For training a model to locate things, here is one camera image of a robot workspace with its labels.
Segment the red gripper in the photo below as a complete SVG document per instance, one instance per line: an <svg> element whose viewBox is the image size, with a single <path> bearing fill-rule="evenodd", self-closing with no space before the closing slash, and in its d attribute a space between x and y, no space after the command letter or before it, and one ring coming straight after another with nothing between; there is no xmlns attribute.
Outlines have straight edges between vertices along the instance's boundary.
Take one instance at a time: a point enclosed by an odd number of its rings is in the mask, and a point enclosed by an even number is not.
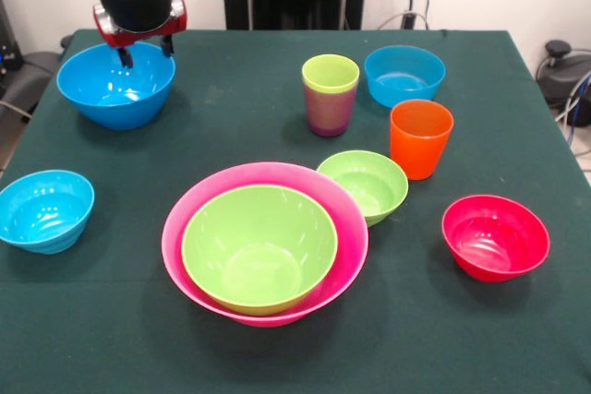
<svg viewBox="0 0 591 394"><path fill-rule="evenodd" d="M115 24L112 17L101 4L93 7L93 18L103 40L117 53L124 68L132 68L133 58L127 46L149 38L161 37L161 49L165 57L175 53L172 36L187 28L187 11L184 0L172 0L168 19L162 26L145 32L124 30Z"/></svg>

